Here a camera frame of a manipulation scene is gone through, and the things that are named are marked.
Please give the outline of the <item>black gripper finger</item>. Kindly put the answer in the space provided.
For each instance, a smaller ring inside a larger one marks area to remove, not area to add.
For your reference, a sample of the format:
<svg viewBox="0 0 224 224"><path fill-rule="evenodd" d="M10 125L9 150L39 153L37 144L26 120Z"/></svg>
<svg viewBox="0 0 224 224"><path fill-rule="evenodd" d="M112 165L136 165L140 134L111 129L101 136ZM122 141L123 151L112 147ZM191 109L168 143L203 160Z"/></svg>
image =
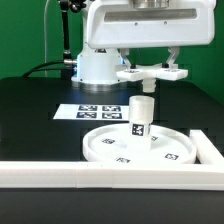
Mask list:
<svg viewBox="0 0 224 224"><path fill-rule="evenodd" d="M126 65L126 67L128 69L131 69L132 68L132 64L131 64L131 62L128 59L129 49L128 48L121 48L120 49L120 56L122 58L123 63Z"/></svg>
<svg viewBox="0 0 224 224"><path fill-rule="evenodd" d="M180 48L179 47L169 47L168 52L170 53L168 59L166 60L166 64L170 68L177 68L178 65L175 63L177 57L179 56L180 53Z"/></svg>

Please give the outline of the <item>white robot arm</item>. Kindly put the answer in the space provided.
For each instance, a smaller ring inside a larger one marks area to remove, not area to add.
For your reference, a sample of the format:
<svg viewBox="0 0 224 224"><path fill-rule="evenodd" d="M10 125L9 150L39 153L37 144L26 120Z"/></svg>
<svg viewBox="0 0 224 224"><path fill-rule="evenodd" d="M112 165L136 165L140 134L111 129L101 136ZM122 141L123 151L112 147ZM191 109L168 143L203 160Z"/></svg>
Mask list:
<svg viewBox="0 0 224 224"><path fill-rule="evenodd" d="M182 46L206 45L215 34L216 0L86 0L83 50L72 80L93 91L106 91L128 81L143 82L152 92L157 79L188 75L175 63ZM166 47L165 63L133 65L131 48Z"/></svg>

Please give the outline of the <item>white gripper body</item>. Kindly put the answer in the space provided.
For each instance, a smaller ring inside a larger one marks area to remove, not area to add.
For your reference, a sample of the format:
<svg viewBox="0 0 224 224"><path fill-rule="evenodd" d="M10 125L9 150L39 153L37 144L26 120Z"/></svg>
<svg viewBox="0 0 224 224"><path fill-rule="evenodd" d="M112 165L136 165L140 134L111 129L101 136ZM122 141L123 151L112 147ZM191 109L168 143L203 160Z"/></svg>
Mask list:
<svg viewBox="0 0 224 224"><path fill-rule="evenodd" d="M92 48L205 45L215 35L216 0L168 0L140 8L133 0L95 0L88 10Z"/></svg>

